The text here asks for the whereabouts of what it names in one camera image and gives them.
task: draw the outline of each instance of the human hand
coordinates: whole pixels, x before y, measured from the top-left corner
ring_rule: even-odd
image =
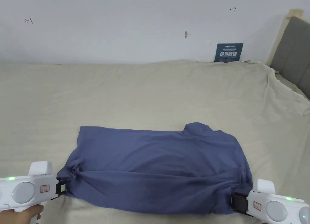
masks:
[[[35,205],[20,213],[14,212],[13,209],[4,210],[0,212],[0,224],[29,224],[34,216],[38,215],[38,219],[41,218],[40,213],[43,209],[44,206]]]

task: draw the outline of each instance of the red marking on wall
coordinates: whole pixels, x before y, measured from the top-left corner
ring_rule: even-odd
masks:
[[[27,22],[28,23],[28,21],[31,21],[31,23],[33,24],[33,22],[32,22],[32,20],[31,20],[31,18],[29,17],[29,20],[26,20],[25,19],[25,22]]]

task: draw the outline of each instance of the gray headboard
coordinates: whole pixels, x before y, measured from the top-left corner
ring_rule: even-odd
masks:
[[[290,19],[270,67],[310,98],[310,23]]]

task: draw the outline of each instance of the finger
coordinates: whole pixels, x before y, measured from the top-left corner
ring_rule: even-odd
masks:
[[[25,214],[28,217],[32,218],[38,215],[39,213],[41,213],[43,210],[44,210],[44,206],[35,205],[35,206],[29,207],[28,209],[24,210],[23,212],[21,212],[21,214]]]

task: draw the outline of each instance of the round button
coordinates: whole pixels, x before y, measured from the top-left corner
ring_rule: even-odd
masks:
[[[30,182],[18,184],[12,193],[13,200],[16,203],[23,204],[30,201],[35,195],[35,186]]]
[[[282,222],[286,219],[287,211],[285,206],[278,201],[270,201],[266,207],[267,215],[275,222]]]
[[[299,210],[299,220],[301,224],[310,224],[310,208],[302,207]]]

